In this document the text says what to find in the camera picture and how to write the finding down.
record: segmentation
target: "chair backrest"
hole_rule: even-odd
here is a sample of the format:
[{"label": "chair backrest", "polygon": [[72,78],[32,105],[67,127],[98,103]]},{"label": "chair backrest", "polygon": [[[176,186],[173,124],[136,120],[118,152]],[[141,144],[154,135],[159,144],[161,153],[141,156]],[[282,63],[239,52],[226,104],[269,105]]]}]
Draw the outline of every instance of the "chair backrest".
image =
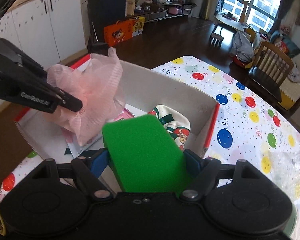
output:
[{"label": "chair backrest", "polygon": [[268,41],[263,41],[252,66],[258,67],[280,86],[294,64],[278,47]]},{"label": "chair backrest", "polygon": [[250,43],[252,44],[257,35],[257,32],[254,29],[252,29],[250,26],[248,26],[247,29],[244,29],[244,32],[250,35]]}]

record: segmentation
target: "pink tulle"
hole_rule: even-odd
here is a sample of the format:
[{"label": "pink tulle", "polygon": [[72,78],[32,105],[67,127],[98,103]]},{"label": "pink tulle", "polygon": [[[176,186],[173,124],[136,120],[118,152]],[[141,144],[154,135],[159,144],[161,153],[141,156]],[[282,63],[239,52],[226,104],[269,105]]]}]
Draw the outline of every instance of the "pink tulle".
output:
[{"label": "pink tulle", "polygon": [[45,117],[74,132],[80,146],[95,137],[106,120],[116,118],[125,106],[119,86],[122,67],[114,48],[108,54],[109,57],[91,54],[84,72],[59,64],[48,70],[47,82],[80,99],[83,106],[77,113],[58,106]]}]

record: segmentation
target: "blue polka dot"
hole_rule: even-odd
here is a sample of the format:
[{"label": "blue polka dot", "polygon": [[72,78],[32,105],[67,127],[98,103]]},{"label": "blue polka dot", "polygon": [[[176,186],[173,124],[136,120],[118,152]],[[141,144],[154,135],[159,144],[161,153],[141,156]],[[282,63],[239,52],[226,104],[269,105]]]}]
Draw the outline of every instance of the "blue polka dot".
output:
[{"label": "blue polka dot", "polygon": [[241,90],[245,90],[246,87],[244,85],[242,85],[240,82],[238,82],[237,84],[237,88],[241,89]]},{"label": "blue polka dot", "polygon": [[217,95],[216,100],[221,104],[221,105],[226,105],[228,103],[228,98],[225,95]]},{"label": "blue polka dot", "polygon": [[221,129],[217,134],[218,143],[225,149],[228,149],[232,145],[232,135],[226,129]]}]

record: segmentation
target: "cabinet door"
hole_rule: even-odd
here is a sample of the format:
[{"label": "cabinet door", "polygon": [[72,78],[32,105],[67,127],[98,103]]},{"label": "cabinet door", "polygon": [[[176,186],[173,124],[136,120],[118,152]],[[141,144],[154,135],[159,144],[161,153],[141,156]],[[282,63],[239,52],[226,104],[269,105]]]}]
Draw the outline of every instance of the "cabinet door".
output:
[{"label": "cabinet door", "polygon": [[6,13],[0,20],[0,38],[10,41],[13,45],[21,49],[17,31],[13,23],[12,12]]},{"label": "cabinet door", "polygon": [[21,49],[45,69],[58,63],[48,1],[33,0],[12,11]]},{"label": "cabinet door", "polygon": [[85,49],[80,0],[48,0],[60,60]]}]

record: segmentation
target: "cartoon bag print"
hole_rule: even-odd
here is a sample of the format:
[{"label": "cartoon bag print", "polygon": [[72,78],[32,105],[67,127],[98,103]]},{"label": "cartoon bag print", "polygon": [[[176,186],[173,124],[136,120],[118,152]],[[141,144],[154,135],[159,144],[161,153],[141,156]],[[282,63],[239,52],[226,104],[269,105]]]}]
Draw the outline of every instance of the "cartoon bag print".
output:
[{"label": "cartoon bag print", "polygon": [[148,114],[155,115],[159,119],[180,150],[183,150],[191,129],[188,119],[164,105],[157,105]]}]

